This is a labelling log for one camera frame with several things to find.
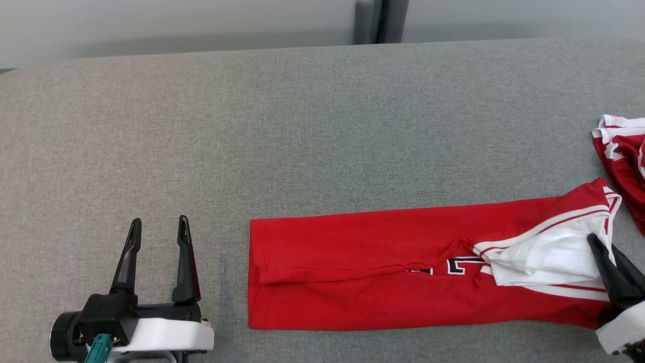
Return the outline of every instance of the white fabric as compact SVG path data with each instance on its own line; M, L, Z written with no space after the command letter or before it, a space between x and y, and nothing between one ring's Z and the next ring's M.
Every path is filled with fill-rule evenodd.
M566 284L603 289L587 235L596 234L611 250L611 223L620 196L611 192L607 198L609 207L570 211L515 238L477 244L475 251L490 262L492 275L500 286ZM615 263L613 254L610 258Z
M482 273L493 274L493 269L485 265L480 270ZM609 301L607 292L604 287L599 287L598 282L579 282L575 284L563 285L526 285L525 289L545 293L549 295L565 296L569 298L585 298L588 300Z
M625 344L645 339L645 302L623 311L616 319L596 330L596 335L608 354L622 351Z
M605 157L610 160L620 160L624 157L619 151L619 146L613 141L614 136L634 136L645 134L645 118L628 119L612 115L602 115L598 127L591 132L594 138L602 138L605 147ZM643 153L645 153L645 141L639 148L638 170L640 176L645 178L645 166L643 165Z

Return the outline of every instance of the red jersey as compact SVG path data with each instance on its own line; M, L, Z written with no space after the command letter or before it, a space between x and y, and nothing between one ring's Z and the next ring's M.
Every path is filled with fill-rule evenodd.
M645 234L645 118L602 115L592 134L603 166Z
M602 284L576 283L576 271L564 274L566 284L549 284L549 258L524 258L517 279L513 256L530 243L577 243L585 225L610 245L619 203L598 179L551 198L252 220L249 326L354 330L528 319L595 329L608 304ZM576 248L590 253L583 243ZM495 268L506 273L496 274L499 282Z

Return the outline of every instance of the red and white garment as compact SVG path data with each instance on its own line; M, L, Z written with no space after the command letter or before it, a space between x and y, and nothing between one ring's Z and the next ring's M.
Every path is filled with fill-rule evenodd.
M587 234L611 250L620 196L564 196L251 221L249 326L392 329L541 320L598 328Z
M602 164L645 234L645 118L602 115L592 135Z

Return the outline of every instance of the gray tablecloth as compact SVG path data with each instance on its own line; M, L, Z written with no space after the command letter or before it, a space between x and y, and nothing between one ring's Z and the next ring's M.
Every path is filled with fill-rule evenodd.
M48 362L143 220L141 303L190 220L215 350L193 362L610 362L536 322L252 331L249 219L501 202L605 176L590 132L645 116L645 45L541 39L113 57L0 76L0 357ZM615 243L645 267L623 209Z

